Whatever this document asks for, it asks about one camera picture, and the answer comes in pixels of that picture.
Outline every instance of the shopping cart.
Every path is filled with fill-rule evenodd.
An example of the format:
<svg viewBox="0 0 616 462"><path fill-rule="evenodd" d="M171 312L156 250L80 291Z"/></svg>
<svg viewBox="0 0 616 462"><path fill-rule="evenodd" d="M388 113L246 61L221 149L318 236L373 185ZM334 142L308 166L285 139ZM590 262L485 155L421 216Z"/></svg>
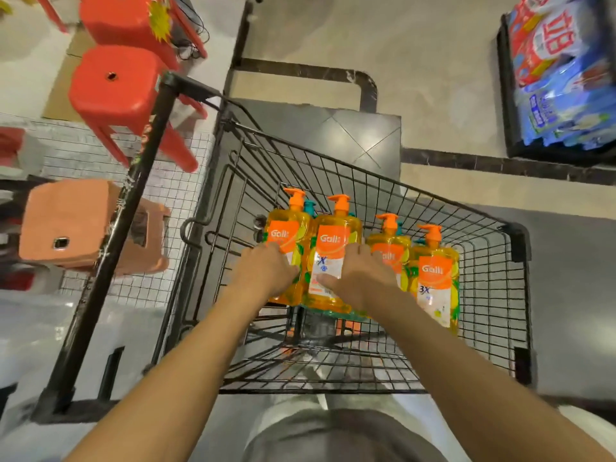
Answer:
<svg viewBox="0 0 616 462"><path fill-rule="evenodd" d="M241 104L193 79L167 73L34 421L98 421L116 404L110 390L120 354L110 356L96 399L73 400L74 385L179 94L214 108L209 100L220 97L222 106L201 200L195 217L181 227L184 254L144 372L204 316L226 288L242 249L261 240L266 215L288 207L283 187L296 186L316 202L318 212L332 209L327 196L350 195L351 210L362 220L365 236L380 230L376 215L381 212L398 214L403 232L411 237L418 236L419 223L442 225L443 243L460 254L460 338L530 384L530 247L524 227L267 135ZM339 320L275 304L267 304L250 324L220 391L426 392L396 343L375 321Z"/></svg>
<svg viewBox="0 0 616 462"><path fill-rule="evenodd" d="M402 231L421 237L418 224L442 225L443 242L460 254L459 335L520 380L528 334L527 251L523 227L359 169L260 131L240 104L229 104L216 141L203 218L182 225L198 258L190 298L175 302L168 351L216 301L244 248L261 240L266 215L288 208L286 186L306 191L317 213L331 212L331 194L350 195L364 235L381 230L377 214L398 214ZM187 231L200 234L189 239ZM220 389L255 392L425 392L391 337L374 320L340 320L304 307L267 304L250 324Z"/></svg>

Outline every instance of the black cable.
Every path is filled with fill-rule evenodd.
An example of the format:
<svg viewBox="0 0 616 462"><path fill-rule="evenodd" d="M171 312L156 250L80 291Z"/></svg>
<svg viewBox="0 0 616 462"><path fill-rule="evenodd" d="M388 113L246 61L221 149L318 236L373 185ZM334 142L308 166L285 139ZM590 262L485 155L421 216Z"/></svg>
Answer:
<svg viewBox="0 0 616 462"><path fill-rule="evenodd" d="M189 11L191 11L198 19L199 19L199 23L197 24L197 30L196 33L199 37L201 37L201 34L203 34L203 32L205 32L208 37L203 40L204 44L207 44L210 41L210 31L205 27L204 23L203 23L203 19L201 18L201 16L199 15L199 13L197 13L195 11L195 8L192 8L188 3L186 3L184 0L176 0L176 1L180 1L182 3L182 5L184 5L186 8L189 9ZM184 16L186 16L190 22L194 22L193 18L191 18L188 13L180 6L177 6L178 8L180 8L180 11L184 14ZM196 45L193 44L192 42L190 42L190 40L188 39L183 39L180 42L174 42L173 45L176 48L188 48L189 49L189 54L185 57L183 56L181 53L178 53L178 56L180 57L180 60L189 60L191 58L197 59L200 58L201 55L199 54L199 50L197 50Z"/></svg>

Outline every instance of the hand soap bottle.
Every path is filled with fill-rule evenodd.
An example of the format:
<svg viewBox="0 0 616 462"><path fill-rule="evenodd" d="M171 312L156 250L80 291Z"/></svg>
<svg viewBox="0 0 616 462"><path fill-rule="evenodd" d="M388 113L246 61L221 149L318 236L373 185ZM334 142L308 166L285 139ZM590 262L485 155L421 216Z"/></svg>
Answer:
<svg viewBox="0 0 616 462"><path fill-rule="evenodd" d="M285 188L291 195L289 209L274 209L267 216L263 233L265 243L277 243L280 251L287 257L289 264L299 267L309 239L309 226L312 217L304 212L305 193L297 188ZM296 306L301 302L302 289L299 284L300 274L293 284L280 296L270 298L272 303Z"/></svg>
<svg viewBox="0 0 616 462"><path fill-rule="evenodd" d="M340 278L343 271L344 248L349 243L362 239L362 223L357 217L349 215L349 199L346 194L329 196L335 201L334 214L321 214L312 222L310 254L307 260L305 281L308 289L303 303L309 308L324 310L335 314L350 313L350 305L331 291L321 286L315 279L317 273L327 273Z"/></svg>
<svg viewBox="0 0 616 462"><path fill-rule="evenodd" d="M411 279L410 291L417 303L440 325L458 335L459 317L459 254L454 248L441 246L440 225L419 225L427 230L425 245L411 249L417 275Z"/></svg>
<svg viewBox="0 0 616 462"><path fill-rule="evenodd" d="M405 292L408 290L408 281L411 277L408 266L411 239L402 235L402 231L398 229L396 214L379 214L376 218L383 220L381 233L370 235L366 239L366 244L370 245L371 252L382 253L383 263L392 267L396 273L398 287Z"/></svg>

